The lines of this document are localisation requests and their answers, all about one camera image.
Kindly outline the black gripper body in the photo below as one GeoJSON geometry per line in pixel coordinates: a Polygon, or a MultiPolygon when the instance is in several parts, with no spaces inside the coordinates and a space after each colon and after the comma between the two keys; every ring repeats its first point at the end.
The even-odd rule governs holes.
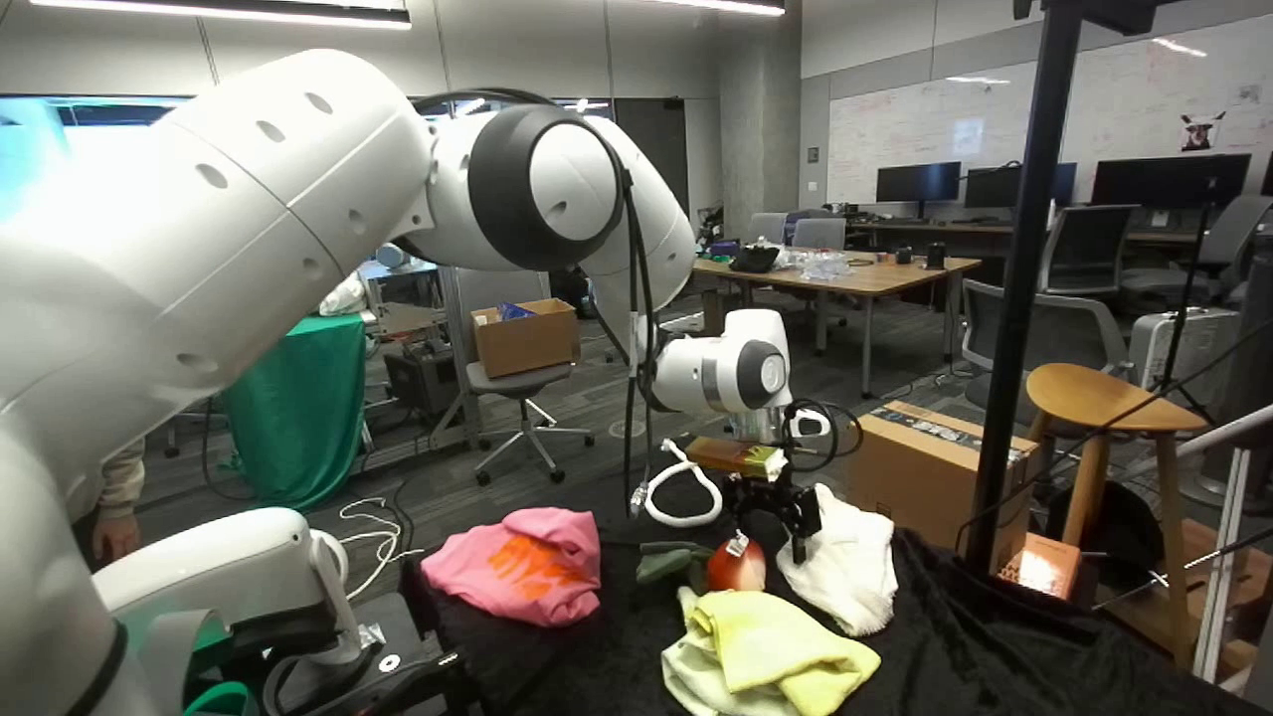
{"type": "Polygon", "coordinates": [[[723,507],[734,515],[772,515],[788,531],[794,560],[803,560],[810,543],[819,535],[816,491],[796,483],[794,462],[778,483],[723,483],[723,507]]]}

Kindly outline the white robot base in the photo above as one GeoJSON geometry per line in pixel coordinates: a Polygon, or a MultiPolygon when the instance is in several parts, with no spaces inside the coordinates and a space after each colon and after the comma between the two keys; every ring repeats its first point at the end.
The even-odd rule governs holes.
{"type": "Polygon", "coordinates": [[[202,523],[92,579],[161,716],[243,693],[257,716],[376,716],[381,644],[349,607],[349,555],[300,510],[202,523]]]}

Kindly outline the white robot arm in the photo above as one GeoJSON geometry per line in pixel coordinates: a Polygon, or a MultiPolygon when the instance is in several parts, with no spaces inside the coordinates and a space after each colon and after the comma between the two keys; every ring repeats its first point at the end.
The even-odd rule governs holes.
{"type": "Polygon", "coordinates": [[[363,55],[272,62],[172,107],[135,156],[52,170],[0,233],[3,716],[180,716],[206,625],[319,622],[272,685],[345,693],[379,668],[333,549],[294,510],[109,569],[76,523],[105,462],[243,378],[387,242],[467,271],[579,266],[660,409],[794,433],[778,313],[642,333],[690,287],[697,233],[617,125],[555,104],[430,125],[363,55]]]}

